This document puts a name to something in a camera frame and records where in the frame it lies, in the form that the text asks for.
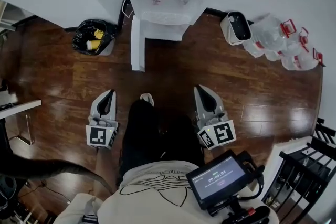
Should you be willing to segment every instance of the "yellow item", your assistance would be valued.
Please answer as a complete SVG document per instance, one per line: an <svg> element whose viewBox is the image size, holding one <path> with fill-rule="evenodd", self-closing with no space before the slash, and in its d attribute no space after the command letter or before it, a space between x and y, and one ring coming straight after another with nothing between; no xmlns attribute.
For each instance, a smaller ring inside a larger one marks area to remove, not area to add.
<svg viewBox="0 0 336 224"><path fill-rule="evenodd" d="M98 49L100 44L100 40L88 40L86 41L86 46L88 50L96 50Z"/></svg>
<svg viewBox="0 0 336 224"><path fill-rule="evenodd" d="M99 30L97 29L95 32L94 32L94 37L96 39L102 39L103 38L103 35L104 35L104 32L102 30Z"/></svg>

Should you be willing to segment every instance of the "screen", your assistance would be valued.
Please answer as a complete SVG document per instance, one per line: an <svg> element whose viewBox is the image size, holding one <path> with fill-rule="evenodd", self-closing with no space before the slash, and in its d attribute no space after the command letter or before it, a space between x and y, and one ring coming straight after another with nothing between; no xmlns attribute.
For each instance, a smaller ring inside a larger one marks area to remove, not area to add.
<svg viewBox="0 0 336 224"><path fill-rule="evenodd" d="M192 182L199 197L203 200L226 188L243 175L245 175L243 169L234 158L229 157L201 175L192 178Z"/></svg>

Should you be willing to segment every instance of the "wooden floor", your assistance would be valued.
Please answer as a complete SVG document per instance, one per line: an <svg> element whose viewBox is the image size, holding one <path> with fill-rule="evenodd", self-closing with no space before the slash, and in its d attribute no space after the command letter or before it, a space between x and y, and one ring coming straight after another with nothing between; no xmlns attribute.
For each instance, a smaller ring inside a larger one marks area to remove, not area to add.
<svg viewBox="0 0 336 224"><path fill-rule="evenodd" d="M73 34L42 19L9 34L0 56L0 76L10 80L21 101L42 100L42 106L29 112L36 143L29 147L12 140L16 154L61 158L94 169L96 150L86 145L85 126L92 101L108 89L115 89L118 96L120 129L112 149L116 166L128 109L143 92L153 95L155 106L168 118L176 112L194 117L196 84L210 87L222 97L229 118L234 120L237 141L207 152L207 161L232 148L236 153L248 150L257 164L264 164L274 143L311 133L320 103L321 67L295 72L285 70L279 61L254 59L242 46L224 41L219 18L203 14L182 42L147 40L146 72L133 72L130 24L126 19L108 57L74 52ZM10 136L18 132L16 120L8 119ZM68 174L49 179L47 184L69 199L92 189L91 180ZM21 193L28 191L25 187ZM23 200L28 208L40 204L56 214L67 205L66 199L45 188Z"/></svg>

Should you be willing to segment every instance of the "black pants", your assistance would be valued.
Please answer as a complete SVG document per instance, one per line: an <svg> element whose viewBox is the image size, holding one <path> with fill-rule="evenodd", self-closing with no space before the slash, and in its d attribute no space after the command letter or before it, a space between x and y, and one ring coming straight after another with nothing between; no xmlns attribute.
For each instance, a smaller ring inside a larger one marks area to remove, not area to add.
<svg viewBox="0 0 336 224"><path fill-rule="evenodd" d="M180 117L160 136L155 108L144 100L135 101L122 143L120 179L132 168L168 160L204 165L203 151L192 121L187 116Z"/></svg>

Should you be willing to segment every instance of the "black trash bag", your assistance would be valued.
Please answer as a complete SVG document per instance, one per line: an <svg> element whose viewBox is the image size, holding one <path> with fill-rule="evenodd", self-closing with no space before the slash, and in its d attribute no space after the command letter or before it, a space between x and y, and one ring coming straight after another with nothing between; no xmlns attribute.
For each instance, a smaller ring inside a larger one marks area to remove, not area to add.
<svg viewBox="0 0 336 224"><path fill-rule="evenodd" d="M86 42L88 40L98 40L95 31L99 29L104 32L97 50L88 50ZM85 55L100 54L111 41L117 36L117 25L107 23L104 20L90 19L82 22L72 40L72 47L75 51Z"/></svg>

